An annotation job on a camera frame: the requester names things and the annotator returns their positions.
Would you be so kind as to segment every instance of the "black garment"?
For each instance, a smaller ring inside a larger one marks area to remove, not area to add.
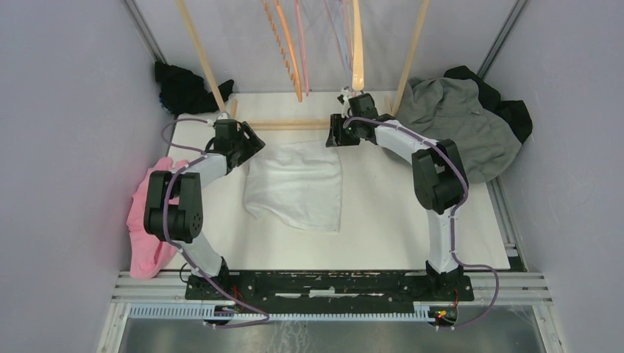
[[[511,131],[524,143],[533,131],[533,122],[523,101],[502,101],[496,107],[494,114],[503,118],[509,124]]]
[[[479,103],[484,109],[500,116],[509,126],[511,131],[524,143],[533,131],[533,121],[523,101],[501,101],[500,93],[492,86],[486,84],[479,76],[466,66],[451,68],[444,73],[444,77],[450,79],[471,79],[479,87]]]
[[[170,113],[200,114],[219,110],[212,93],[206,91],[204,79],[192,71],[156,62],[154,66],[156,82],[160,83],[160,103]],[[224,101],[232,94],[234,80],[219,85]]]

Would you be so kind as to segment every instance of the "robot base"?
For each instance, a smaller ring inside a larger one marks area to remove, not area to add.
[[[412,313],[414,302],[475,300],[470,278],[463,271],[451,275],[441,285],[422,271],[232,271],[227,290],[233,294],[236,286],[244,302],[274,314]],[[193,275],[185,298],[223,299]]]

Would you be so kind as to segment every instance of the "wooden dowel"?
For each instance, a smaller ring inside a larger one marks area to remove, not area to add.
[[[236,119],[236,110],[238,109],[238,100],[232,98],[232,104],[230,105],[230,117]]]
[[[394,105],[392,106],[392,115],[396,115],[401,105],[401,98],[403,97],[403,91],[405,85],[408,82],[409,71],[411,64],[414,61],[414,55],[416,53],[416,47],[420,39],[420,33],[422,32],[422,26],[425,25],[425,16],[427,15],[427,8],[429,8],[429,0],[422,0],[420,9],[418,10],[418,19],[416,20],[416,26],[414,27],[414,34],[411,38],[411,45],[408,52],[408,56],[405,59],[405,66],[403,66],[403,73],[401,74],[401,80],[399,81],[399,88],[397,89],[397,95],[394,97]]]
[[[191,14],[188,12],[186,3],[184,0],[176,0],[176,5],[177,9],[180,11],[182,19],[184,20],[184,24],[188,30],[188,35],[191,36],[191,41],[193,42],[193,46],[195,47],[195,51],[199,57],[199,63],[202,64],[202,69],[204,70],[204,75],[206,76],[208,85],[213,91],[216,105],[219,106],[219,110],[225,112],[225,103],[223,102],[223,97],[221,97],[221,92],[219,92],[219,85],[216,84],[212,69],[210,68],[210,63],[208,62],[208,57],[206,56],[206,51],[204,50],[202,42],[199,40],[199,36],[195,30],[195,26],[193,25],[193,20],[191,19]]]
[[[286,17],[284,16],[284,11],[282,10],[282,5],[280,5],[280,0],[273,0],[275,2],[275,9],[277,10],[277,15],[280,17],[280,21],[282,22],[282,28],[284,29],[284,38],[286,39],[286,43],[288,44],[288,52],[291,55],[292,68],[294,74],[294,92],[297,95],[297,100],[301,102],[303,100],[303,95],[301,91],[301,77],[299,76],[299,66],[297,64],[297,56],[294,53],[294,46],[291,39],[291,33],[288,29],[288,22],[286,22]]]
[[[330,128],[330,121],[327,119],[248,120],[247,123],[255,131],[326,130]]]
[[[249,120],[251,124],[253,122],[257,125],[314,125],[314,124],[327,124],[329,126],[329,119],[291,119],[291,120]]]
[[[362,22],[360,19],[360,0],[353,0],[353,80],[354,90],[364,89],[364,45],[362,41]]]
[[[388,113],[392,114],[392,100],[390,99],[390,96],[385,96],[383,100],[386,103],[386,109],[388,110]]]
[[[274,126],[251,126],[254,131],[273,131],[273,130],[328,130],[329,124],[325,125],[274,125]]]

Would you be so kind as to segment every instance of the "white table surface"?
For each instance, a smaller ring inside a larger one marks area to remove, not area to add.
[[[389,92],[372,93],[380,113]],[[294,93],[245,93],[238,120],[328,119],[339,113],[337,93],[311,93],[298,103]],[[182,115],[212,118],[216,114]],[[326,130],[260,131],[267,144],[326,140]],[[203,149],[213,129],[195,122],[177,125],[175,143]],[[208,185],[202,192],[203,232],[231,269],[245,270],[394,270],[424,269],[429,233],[425,210],[414,195],[411,169],[390,160],[371,143],[337,149],[343,168],[341,229],[309,232],[286,226],[277,216],[256,220],[243,206],[247,164]],[[196,152],[171,148],[169,156],[192,160]],[[458,256],[466,263],[509,269],[503,239],[485,184],[470,185],[459,211]],[[177,254],[166,266],[178,269]]]

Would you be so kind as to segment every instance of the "white towel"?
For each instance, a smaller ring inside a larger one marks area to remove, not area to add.
[[[289,226],[340,230],[342,167],[322,141],[266,146],[249,161],[245,208],[256,218],[273,212]]]

